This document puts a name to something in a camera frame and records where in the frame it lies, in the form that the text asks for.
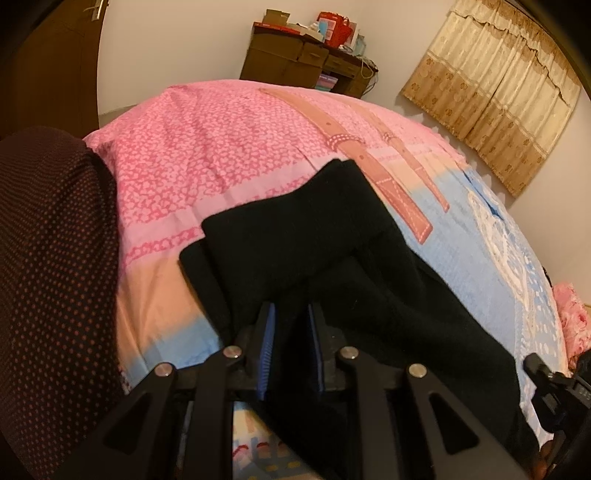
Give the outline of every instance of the red bag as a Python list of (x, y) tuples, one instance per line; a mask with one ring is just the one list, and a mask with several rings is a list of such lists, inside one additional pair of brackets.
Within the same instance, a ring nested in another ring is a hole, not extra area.
[(320, 12), (318, 20), (326, 20), (328, 29), (324, 37), (324, 43), (329, 47), (338, 48), (347, 41), (353, 29), (349, 26), (349, 19), (331, 12)]

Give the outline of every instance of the storage box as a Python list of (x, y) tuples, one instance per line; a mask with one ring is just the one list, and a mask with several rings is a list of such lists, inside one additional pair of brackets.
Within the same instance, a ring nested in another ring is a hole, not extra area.
[(316, 90), (320, 90), (321, 92), (329, 92), (333, 89), (333, 87), (336, 85), (336, 82), (338, 81), (339, 79), (337, 77), (321, 73), (320, 77), (318, 77), (318, 81), (316, 82), (316, 87), (314, 88)]
[(287, 20), (289, 19), (290, 14), (287, 12), (282, 12), (281, 10), (271, 10), (267, 9), (267, 13), (262, 19), (263, 23), (268, 23), (269, 25), (280, 25), (285, 27), (287, 25)]

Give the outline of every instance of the wooden desk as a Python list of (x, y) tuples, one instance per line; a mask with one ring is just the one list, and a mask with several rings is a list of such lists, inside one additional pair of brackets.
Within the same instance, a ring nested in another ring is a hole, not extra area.
[(377, 71), (315, 38), (256, 25), (240, 78), (314, 88), (320, 74), (326, 73), (338, 78), (332, 92), (361, 98)]

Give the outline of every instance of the door handle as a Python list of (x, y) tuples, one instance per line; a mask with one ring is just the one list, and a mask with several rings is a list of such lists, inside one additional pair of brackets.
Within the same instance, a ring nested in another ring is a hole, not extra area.
[(96, 22), (100, 19), (100, 15), (103, 12), (103, 6), (105, 4), (105, 0), (96, 0), (95, 6), (88, 7), (83, 10), (83, 12), (88, 12), (88, 10), (93, 10), (92, 18), (90, 19), (91, 22)]

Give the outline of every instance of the white wall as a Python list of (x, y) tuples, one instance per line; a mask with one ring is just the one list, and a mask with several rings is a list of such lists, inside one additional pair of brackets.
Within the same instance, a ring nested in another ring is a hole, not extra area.
[(476, 153), (398, 94), (443, 25), (455, 0), (372, 0), (360, 17), (379, 82), (365, 100), (438, 130), (463, 151), (505, 202), (554, 281), (572, 281), (591, 303), (591, 102), (581, 92), (573, 116), (544, 167), (513, 200)]
[(98, 63), (99, 115), (169, 85), (238, 78), (252, 23), (267, 8), (309, 23), (320, 10), (356, 18), (358, 0), (110, 0)]

